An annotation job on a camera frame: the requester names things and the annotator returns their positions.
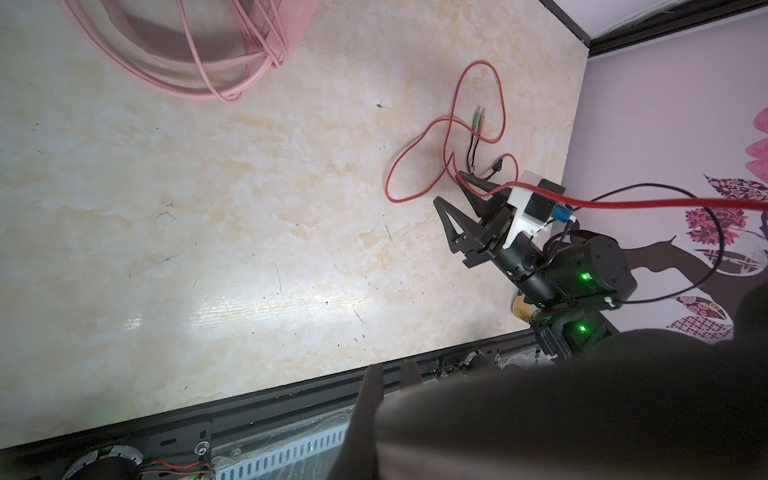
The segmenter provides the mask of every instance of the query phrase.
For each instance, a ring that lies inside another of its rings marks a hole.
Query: black frame
[[[431,379],[443,366],[460,363],[472,351],[506,356],[536,345],[534,333],[527,329],[409,358],[416,361],[423,379]],[[401,361],[384,364],[385,393],[399,388]],[[109,445],[135,446],[145,458],[177,464],[209,462],[211,450],[219,445],[352,405],[365,370],[362,367],[10,447],[0,450],[0,465],[13,478],[60,480],[83,454]],[[199,442],[209,443],[204,455],[194,453]],[[154,478],[159,477],[144,475],[144,480]]]
[[[768,6],[768,0],[690,0],[637,24],[625,25],[601,37],[590,38],[567,13],[563,12],[555,0],[539,1],[576,35],[581,43],[589,47],[590,57]]]

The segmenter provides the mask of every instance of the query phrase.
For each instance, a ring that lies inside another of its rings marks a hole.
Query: wall
[[[768,12],[588,62],[563,185],[576,198],[639,182],[701,197],[768,200]],[[619,199],[669,197],[638,189]],[[639,287],[633,300],[698,280],[717,250],[713,223],[682,209],[583,210],[581,227],[615,237]],[[722,210],[728,261],[702,290],[608,315],[622,330],[675,328],[700,338],[732,335],[740,297],[768,279],[765,221]]]

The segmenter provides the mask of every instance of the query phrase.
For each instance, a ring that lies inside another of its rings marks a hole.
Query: pink cable
[[[179,14],[181,16],[181,23],[184,27],[184,34],[187,37],[187,43],[189,44],[190,51],[192,52],[192,58],[195,60],[195,65],[197,66],[197,70],[200,72],[200,76],[203,78],[205,85],[208,87],[208,90],[210,90],[210,92],[207,93],[185,90],[176,85],[169,84],[166,81],[152,77],[151,75],[142,71],[140,68],[131,63],[131,61],[125,58],[116,48],[114,48],[109,43],[109,41],[107,41],[106,38],[104,38],[104,36],[91,22],[90,18],[88,17],[88,13],[82,8],[82,5],[80,5],[79,1],[59,0],[59,3],[74,23],[74,26],[77,27],[80,33],[83,34],[85,39],[88,40],[88,42],[93,45],[94,48],[96,48],[100,53],[102,53],[107,58],[107,60],[117,65],[121,70],[123,70],[131,77],[134,77],[137,80],[148,84],[156,90],[171,94],[174,97],[187,100],[217,99],[226,103],[232,103],[237,101],[240,98],[240,94],[255,84],[273,65],[275,68],[281,66],[285,60],[285,57],[287,56],[287,47],[285,41],[283,40],[285,37],[283,24],[280,20],[280,16],[277,13],[277,9],[273,0],[269,0],[269,2],[270,7],[273,10],[276,25],[270,19],[266,9],[263,7],[263,5],[261,5],[260,0],[254,0],[253,3],[258,6],[261,13],[264,15],[264,18],[266,19],[266,22],[269,24],[270,28],[272,28],[272,31],[278,40],[278,47],[281,54],[280,57],[282,57],[280,59],[278,58],[278,55],[275,55],[273,49],[266,43],[266,39],[261,35],[261,31],[251,21],[250,17],[245,12],[245,9],[240,3],[240,0],[230,1],[237,11],[238,22],[240,23],[240,28],[243,31],[243,35],[246,38],[247,44],[255,48],[261,47],[269,60],[265,59],[262,61],[261,65],[259,65],[256,70],[247,74],[242,81],[233,87],[229,87],[221,92],[217,91],[213,84],[210,82],[210,79],[205,72],[203,62],[200,60],[200,56],[194,46],[194,40],[192,39],[189,22],[187,21],[187,16],[184,13],[184,5],[182,4],[181,0],[177,0],[176,3],[179,9]]]

